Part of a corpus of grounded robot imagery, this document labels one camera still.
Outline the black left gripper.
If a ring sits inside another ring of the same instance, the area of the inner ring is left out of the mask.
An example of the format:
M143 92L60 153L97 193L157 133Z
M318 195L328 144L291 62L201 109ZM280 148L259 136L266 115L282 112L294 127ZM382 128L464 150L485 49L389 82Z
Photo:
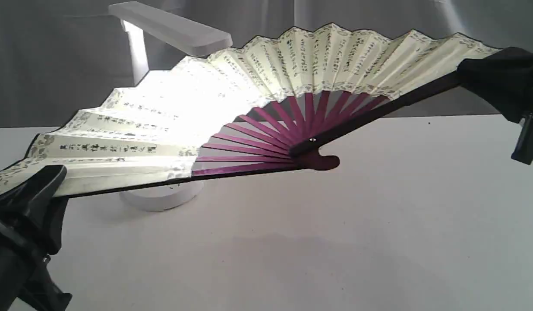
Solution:
M62 248L68 199L54 197L67 168L48 165L0 195L0 311L19 298L36 311L65 311L72 295L47 270Z

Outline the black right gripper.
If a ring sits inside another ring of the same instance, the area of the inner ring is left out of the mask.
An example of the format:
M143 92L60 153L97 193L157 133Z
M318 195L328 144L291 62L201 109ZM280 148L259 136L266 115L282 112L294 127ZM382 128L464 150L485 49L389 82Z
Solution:
M521 132L511 158L533 162L533 53L497 52L465 59L457 68L461 86L488 102Z

